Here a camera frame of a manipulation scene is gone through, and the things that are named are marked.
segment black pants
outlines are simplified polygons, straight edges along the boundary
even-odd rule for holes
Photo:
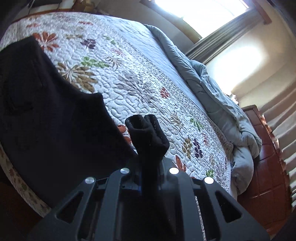
[[[65,81],[33,37],[0,52],[0,140],[26,184],[55,206],[84,178],[135,156],[100,93]]]

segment beige curtain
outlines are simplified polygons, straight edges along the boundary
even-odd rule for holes
[[[292,206],[296,206],[296,81],[260,108],[279,141],[290,177]]]

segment beige wall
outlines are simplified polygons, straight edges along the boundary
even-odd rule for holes
[[[272,6],[258,2],[272,23],[256,26],[207,64],[209,75],[236,94],[241,107],[262,106],[295,79],[296,42]]]
[[[193,45],[193,42],[179,29],[141,4],[140,0],[101,0],[99,7],[110,15],[158,27],[182,52],[186,52]]]

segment bright window light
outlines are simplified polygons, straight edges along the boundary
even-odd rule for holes
[[[183,18],[203,38],[248,9],[241,0],[155,0],[155,3]]]

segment gray comforter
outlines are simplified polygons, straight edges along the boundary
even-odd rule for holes
[[[198,97],[208,116],[233,143],[233,177],[238,194],[244,192],[254,172],[253,158],[259,155],[262,141],[250,120],[207,73],[206,66],[189,60],[158,28],[145,25],[159,40],[169,60]]]

